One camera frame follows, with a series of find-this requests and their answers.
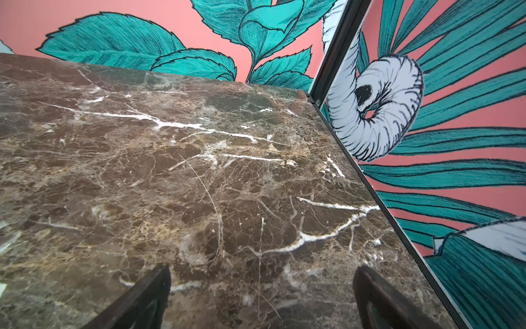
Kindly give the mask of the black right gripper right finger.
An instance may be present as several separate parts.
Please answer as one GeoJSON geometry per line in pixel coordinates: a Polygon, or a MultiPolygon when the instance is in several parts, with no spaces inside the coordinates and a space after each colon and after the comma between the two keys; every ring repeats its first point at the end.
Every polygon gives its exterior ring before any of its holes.
{"type": "Polygon", "coordinates": [[[363,328],[440,328],[373,268],[361,266],[353,291],[363,328]]]}

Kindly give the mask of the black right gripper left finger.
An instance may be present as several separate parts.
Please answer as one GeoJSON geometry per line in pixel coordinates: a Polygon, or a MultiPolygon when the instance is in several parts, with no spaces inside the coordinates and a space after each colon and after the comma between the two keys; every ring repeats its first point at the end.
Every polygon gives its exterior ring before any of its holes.
{"type": "Polygon", "coordinates": [[[169,268],[158,265],[83,328],[161,328],[170,290],[169,268]]]}

